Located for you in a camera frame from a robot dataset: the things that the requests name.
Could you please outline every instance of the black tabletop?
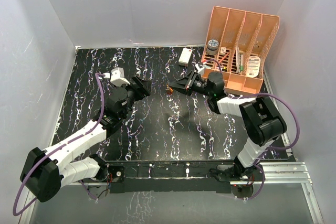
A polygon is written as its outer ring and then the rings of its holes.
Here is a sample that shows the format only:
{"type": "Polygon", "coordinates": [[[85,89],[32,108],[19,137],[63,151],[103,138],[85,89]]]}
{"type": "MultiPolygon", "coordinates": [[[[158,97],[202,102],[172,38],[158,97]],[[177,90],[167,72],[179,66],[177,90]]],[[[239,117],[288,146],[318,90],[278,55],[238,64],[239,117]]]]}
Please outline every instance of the black tabletop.
{"type": "MultiPolygon", "coordinates": [[[[203,47],[193,49],[192,64],[199,62],[203,47]]],[[[125,77],[152,80],[149,97],[134,104],[121,129],[93,146],[79,159],[98,153],[107,161],[176,161],[234,159],[247,140],[241,118],[213,113],[203,95],[190,97],[165,93],[166,84],[183,77],[188,68],[178,65],[182,47],[109,48],[78,50],[58,121],[53,144],[82,128],[99,112],[96,72],[124,68],[125,77]]],[[[102,81],[105,96],[113,86],[102,81]]],[[[265,85],[262,92],[267,92],[265,85]]],[[[274,145],[282,146],[281,140],[274,145]]],[[[286,159],[286,152],[268,152],[266,159],[286,159]]]]}

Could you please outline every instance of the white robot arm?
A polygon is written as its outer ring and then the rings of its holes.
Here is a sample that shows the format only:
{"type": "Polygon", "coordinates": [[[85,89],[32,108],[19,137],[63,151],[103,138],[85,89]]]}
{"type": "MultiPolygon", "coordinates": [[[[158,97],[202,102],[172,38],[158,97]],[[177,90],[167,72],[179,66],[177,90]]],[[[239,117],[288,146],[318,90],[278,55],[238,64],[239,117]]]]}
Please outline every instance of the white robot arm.
{"type": "Polygon", "coordinates": [[[167,94],[172,94],[174,90],[186,95],[191,95],[193,91],[205,94],[208,106],[213,112],[243,118],[248,134],[247,142],[236,156],[234,167],[225,172],[217,171],[224,175],[222,177],[227,181],[249,176],[256,169],[255,165],[265,150],[286,132],[286,123],[270,97],[252,95],[250,98],[241,98],[227,95],[222,74],[211,72],[207,81],[203,81],[201,79],[203,71],[204,65],[196,64],[195,70],[167,85],[167,94]]]}
{"type": "Polygon", "coordinates": [[[44,150],[34,148],[28,154],[20,180],[40,202],[48,201],[61,187],[72,182],[84,178],[106,178],[106,163],[97,154],[77,162],[73,162],[74,159],[115,133],[132,110],[134,102],[151,94],[151,81],[132,77],[129,82],[124,78],[122,68],[113,69],[111,75],[101,76],[111,78],[116,87],[98,115],[60,143],[44,150]]]}

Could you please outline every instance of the white wall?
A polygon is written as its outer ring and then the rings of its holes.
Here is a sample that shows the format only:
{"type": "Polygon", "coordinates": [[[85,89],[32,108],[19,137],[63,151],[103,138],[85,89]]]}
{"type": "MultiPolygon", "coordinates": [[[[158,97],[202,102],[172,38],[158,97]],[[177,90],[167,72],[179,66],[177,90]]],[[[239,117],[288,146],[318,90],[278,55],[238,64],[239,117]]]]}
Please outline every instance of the white wall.
{"type": "MultiPolygon", "coordinates": [[[[275,93],[298,113],[294,152],[307,164],[326,223],[336,217],[335,13],[336,0],[285,0],[278,12],[282,28],[266,60],[275,93]]],[[[294,126],[287,125],[293,139],[294,126]]]]}
{"type": "Polygon", "coordinates": [[[86,48],[203,44],[214,5],[276,14],[282,1],[50,0],[72,42],[86,48]]]}
{"type": "Polygon", "coordinates": [[[28,152],[51,140],[75,49],[49,0],[0,6],[0,223],[18,223],[19,176],[28,152]]]}

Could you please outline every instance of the small orange object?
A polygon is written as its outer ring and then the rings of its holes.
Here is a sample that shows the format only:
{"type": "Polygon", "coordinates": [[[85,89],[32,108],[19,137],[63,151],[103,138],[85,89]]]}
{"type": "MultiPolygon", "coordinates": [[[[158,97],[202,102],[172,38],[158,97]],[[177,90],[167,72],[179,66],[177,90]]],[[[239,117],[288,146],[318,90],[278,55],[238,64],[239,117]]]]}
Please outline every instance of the small orange object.
{"type": "Polygon", "coordinates": [[[167,87],[166,87],[167,95],[171,95],[173,92],[174,92],[174,90],[171,87],[169,87],[169,85],[167,84],[167,87]]]}

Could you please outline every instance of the orange desk organizer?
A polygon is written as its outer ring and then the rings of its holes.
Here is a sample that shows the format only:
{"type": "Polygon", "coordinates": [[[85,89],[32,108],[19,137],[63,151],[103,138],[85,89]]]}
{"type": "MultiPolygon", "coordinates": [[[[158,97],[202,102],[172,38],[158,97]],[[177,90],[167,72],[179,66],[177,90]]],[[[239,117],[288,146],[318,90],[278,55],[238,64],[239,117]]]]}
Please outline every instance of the orange desk organizer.
{"type": "MultiPolygon", "coordinates": [[[[252,13],[245,10],[214,6],[211,14],[205,45],[211,39],[219,42],[218,53],[214,56],[203,51],[202,61],[216,59],[220,61],[224,56],[219,55],[220,48],[226,47],[229,55],[220,63],[223,71],[225,90],[233,94],[255,94],[262,85],[262,75],[267,53],[279,29],[279,16],[252,13]],[[236,48],[244,54],[243,70],[236,73],[236,48]],[[257,77],[246,76],[248,57],[260,57],[260,70],[257,77]]],[[[207,79],[212,71],[219,71],[213,61],[207,62],[210,67],[206,69],[202,78],[207,79]]]]}

